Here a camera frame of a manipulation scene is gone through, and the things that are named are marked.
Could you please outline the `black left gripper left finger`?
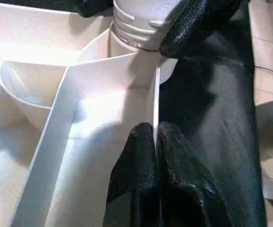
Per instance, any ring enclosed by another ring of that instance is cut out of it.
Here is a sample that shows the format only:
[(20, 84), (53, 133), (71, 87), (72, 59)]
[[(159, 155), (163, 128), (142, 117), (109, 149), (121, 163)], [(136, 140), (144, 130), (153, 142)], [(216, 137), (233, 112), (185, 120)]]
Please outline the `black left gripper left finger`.
[(136, 125), (110, 175), (105, 227), (158, 227), (159, 176), (152, 125)]

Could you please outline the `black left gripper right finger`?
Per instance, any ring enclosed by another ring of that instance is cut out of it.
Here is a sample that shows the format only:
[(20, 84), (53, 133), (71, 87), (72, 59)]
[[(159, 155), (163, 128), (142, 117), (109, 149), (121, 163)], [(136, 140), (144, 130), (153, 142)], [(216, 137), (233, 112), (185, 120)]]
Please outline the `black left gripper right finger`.
[(209, 171), (176, 125), (159, 125), (157, 151), (163, 226), (230, 227)]

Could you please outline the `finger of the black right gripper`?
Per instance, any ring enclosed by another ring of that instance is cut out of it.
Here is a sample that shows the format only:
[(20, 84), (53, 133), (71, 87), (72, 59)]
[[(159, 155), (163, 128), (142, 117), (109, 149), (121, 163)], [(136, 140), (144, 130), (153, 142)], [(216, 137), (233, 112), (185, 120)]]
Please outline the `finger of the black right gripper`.
[(27, 0), (30, 6), (42, 9), (62, 10), (92, 17), (113, 7), (112, 0)]
[(159, 52), (173, 59), (196, 52), (208, 36), (229, 22), (240, 4), (240, 0), (188, 0), (163, 38)]

